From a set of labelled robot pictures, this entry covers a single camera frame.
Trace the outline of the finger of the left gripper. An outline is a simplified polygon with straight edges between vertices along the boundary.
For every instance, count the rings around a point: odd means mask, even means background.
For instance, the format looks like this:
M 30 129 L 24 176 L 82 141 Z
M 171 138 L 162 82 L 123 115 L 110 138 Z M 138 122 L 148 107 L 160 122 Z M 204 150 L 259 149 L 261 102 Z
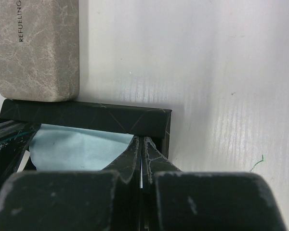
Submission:
M 20 165 L 40 124 L 6 121 L 0 123 L 0 188 Z

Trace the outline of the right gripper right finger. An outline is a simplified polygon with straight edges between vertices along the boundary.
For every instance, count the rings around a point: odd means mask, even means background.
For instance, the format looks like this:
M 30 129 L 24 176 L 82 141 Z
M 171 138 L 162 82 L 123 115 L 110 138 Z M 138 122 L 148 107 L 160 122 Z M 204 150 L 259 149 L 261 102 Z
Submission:
M 159 171 L 181 171 L 157 148 L 150 137 L 144 137 L 142 147 L 143 185 L 153 184 L 153 175 Z

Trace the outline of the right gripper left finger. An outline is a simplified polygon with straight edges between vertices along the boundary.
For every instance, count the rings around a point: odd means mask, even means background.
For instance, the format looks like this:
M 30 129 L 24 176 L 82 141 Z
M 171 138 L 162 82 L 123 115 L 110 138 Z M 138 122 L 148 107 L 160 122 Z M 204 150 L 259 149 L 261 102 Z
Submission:
M 139 180 L 141 165 L 141 141 L 134 136 L 126 150 L 114 159 L 103 170 L 115 170 L 120 174 L 122 181 L 129 184 L 133 178 Z

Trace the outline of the black rectangular case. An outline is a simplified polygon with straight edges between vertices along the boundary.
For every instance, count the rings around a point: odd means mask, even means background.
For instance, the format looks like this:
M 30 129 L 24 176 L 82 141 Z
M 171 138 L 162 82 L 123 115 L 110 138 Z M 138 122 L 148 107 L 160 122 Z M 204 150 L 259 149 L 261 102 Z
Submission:
M 61 102 L 40 103 L 5 100 L 0 122 L 47 124 L 150 137 L 156 148 L 168 158 L 171 110 L 113 104 Z

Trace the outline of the blue cloth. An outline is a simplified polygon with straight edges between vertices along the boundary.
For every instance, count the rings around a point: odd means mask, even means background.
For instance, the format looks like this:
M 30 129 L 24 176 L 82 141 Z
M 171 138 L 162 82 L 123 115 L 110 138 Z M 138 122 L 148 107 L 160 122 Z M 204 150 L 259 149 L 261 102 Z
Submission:
M 41 125 L 29 152 L 41 171 L 94 171 L 108 166 L 130 144 L 130 134 Z

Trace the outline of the grey glasses case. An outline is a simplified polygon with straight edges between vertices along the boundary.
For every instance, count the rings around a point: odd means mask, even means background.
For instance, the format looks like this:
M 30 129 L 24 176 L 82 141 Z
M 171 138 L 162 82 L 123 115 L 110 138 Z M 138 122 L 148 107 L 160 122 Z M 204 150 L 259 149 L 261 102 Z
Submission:
M 78 96 L 77 0 L 0 0 L 0 94 L 38 102 Z

